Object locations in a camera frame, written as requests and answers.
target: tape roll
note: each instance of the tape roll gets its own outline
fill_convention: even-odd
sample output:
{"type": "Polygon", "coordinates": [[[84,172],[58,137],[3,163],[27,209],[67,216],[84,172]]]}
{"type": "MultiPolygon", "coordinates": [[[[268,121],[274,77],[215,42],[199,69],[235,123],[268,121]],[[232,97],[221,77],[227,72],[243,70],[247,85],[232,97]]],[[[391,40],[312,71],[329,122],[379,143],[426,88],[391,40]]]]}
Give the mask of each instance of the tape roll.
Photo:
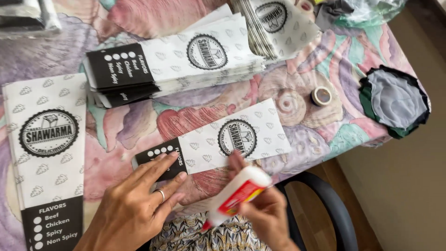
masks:
{"type": "Polygon", "coordinates": [[[308,0],[300,0],[296,7],[307,15],[313,14],[314,11],[313,4],[308,0]]]}

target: gray fabric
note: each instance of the gray fabric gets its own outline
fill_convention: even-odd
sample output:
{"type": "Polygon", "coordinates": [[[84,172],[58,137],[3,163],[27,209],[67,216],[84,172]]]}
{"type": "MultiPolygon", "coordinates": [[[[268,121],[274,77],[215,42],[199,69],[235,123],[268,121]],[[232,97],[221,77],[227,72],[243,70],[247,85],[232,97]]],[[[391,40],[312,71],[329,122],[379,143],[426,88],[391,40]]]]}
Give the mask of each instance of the gray fabric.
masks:
{"type": "Polygon", "coordinates": [[[383,70],[373,72],[368,80],[373,112],[381,118],[380,123],[406,129],[427,110],[418,88],[406,80],[383,70]]]}
{"type": "Polygon", "coordinates": [[[328,30],[341,14],[352,13],[354,9],[345,0],[328,0],[314,7],[315,24],[322,31],[328,30]]]}

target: floral tablecloth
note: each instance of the floral tablecloth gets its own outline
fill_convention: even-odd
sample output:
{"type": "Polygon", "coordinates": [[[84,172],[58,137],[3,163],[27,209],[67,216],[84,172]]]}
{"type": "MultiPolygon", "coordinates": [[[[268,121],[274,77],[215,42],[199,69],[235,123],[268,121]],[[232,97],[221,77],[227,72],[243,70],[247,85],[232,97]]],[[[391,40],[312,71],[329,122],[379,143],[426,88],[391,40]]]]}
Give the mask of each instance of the floral tablecloth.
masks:
{"type": "MultiPolygon", "coordinates": [[[[90,50],[161,37],[186,28],[224,0],[54,0],[63,26],[54,38],[0,41],[0,84],[82,71],[90,50]]],[[[384,64],[415,75],[387,25],[334,27],[292,60],[269,65],[251,81],[183,92],[116,109],[89,106],[84,181],[85,226],[105,188],[132,172],[137,153],[272,97],[293,152],[262,159],[276,182],[361,144],[379,145],[386,129],[367,118],[359,102],[359,79],[384,64]],[[309,94],[317,86],[335,94],[318,108],[309,94]]],[[[25,250],[11,172],[3,103],[0,103],[0,251],[25,250]]],[[[203,211],[227,182],[225,170],[192,174],[180,190],[188,196],[177,215],[203,211]]]]}

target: silver ring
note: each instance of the silver ring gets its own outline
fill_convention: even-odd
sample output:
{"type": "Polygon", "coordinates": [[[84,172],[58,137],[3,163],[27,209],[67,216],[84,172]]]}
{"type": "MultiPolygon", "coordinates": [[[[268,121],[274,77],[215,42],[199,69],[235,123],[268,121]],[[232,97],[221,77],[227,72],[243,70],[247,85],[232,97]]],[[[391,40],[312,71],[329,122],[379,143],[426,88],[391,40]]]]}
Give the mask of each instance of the silver ring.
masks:
{"type": "Polygon", "coordinates": [[[153,191],[153,192],[160,192],[161,193],[161,195],[163,196],[163,202],[164,202],[164,192],[163,191],[161,191],[160,189],[155,189],[155,191],[153,191]]]}

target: hand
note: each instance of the hand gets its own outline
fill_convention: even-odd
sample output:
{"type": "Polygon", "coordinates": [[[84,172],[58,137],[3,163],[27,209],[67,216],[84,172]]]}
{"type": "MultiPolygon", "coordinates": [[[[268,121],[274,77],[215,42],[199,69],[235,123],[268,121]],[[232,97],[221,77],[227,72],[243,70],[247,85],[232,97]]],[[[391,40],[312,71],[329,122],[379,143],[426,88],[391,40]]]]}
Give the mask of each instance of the hand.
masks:
{"type": "MultiPolygon", "coordinates": [[[[232,180],[245,166],[243,157],[235,151],[229,156],[229,179],[232,180]]],[[[289,238],[286,206],[285,196],[276,187],[270,187],[251,202],[240,204],[238,213],[251,222],[259,239],[273,251],[298,251],[289,238]]]]}
{"type": "Polygon", "coordinates": [[[161,154],[140,165],[121,183],[105,190],[90,227],[74,251],[134,251],[157,235],[172,208],[184,197],[174,194],[187,174],[180,172],[160,192],[149,193],[155,181],[174,163],[178,153],[161,154]]]}

